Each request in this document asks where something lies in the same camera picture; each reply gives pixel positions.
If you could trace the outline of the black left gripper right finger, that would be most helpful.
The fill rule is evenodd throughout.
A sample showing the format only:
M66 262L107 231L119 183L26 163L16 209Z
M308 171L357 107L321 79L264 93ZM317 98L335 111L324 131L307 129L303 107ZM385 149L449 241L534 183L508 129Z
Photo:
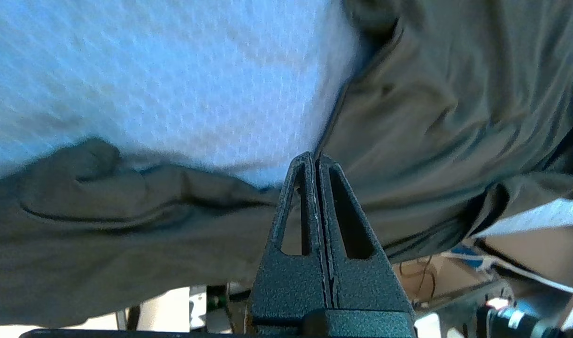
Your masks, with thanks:
M341 166L317 162L328 284L316 334L328 338L413 338L414 314Z

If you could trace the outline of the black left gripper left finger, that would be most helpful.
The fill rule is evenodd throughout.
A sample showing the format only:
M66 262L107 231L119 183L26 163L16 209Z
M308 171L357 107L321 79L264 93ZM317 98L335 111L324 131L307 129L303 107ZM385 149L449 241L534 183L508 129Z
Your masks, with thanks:
M329 180L309 152L289 166L248 306L251 332L261 336L329 338L334 307L334 213ZM284 252L294 196L299 198L300 255Z

